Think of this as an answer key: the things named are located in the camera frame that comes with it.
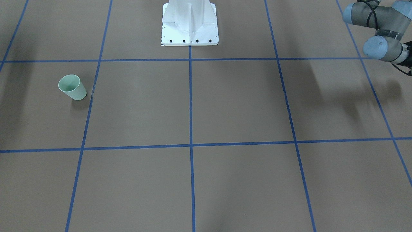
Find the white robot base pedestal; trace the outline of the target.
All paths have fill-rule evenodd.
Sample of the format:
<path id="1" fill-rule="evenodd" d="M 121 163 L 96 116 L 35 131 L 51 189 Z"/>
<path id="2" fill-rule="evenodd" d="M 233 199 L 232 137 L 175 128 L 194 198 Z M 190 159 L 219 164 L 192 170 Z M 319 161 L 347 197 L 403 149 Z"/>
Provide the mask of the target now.
<path id="1" fill-rule="evenodd" d="M 209 0 L 170 0 L 162 10 L 161 45 L 219 44 L 216 6 Z"/>

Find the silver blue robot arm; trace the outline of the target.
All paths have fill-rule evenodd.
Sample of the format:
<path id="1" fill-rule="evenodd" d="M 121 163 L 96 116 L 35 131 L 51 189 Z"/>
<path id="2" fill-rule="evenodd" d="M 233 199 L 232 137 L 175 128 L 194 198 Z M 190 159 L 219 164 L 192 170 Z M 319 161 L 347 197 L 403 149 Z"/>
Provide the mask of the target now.
<path id="1" fill-rule="evenodd" d="M 375 35 L 362 47 L 371 59 L 411 68 L 411 42 L 402 43 L 411 24 L 410 0 L 395 0 L 391 6 L 381 6 L 380 0 L 358 0 L 342 12 L 345 23 L 373 28 Z"/>

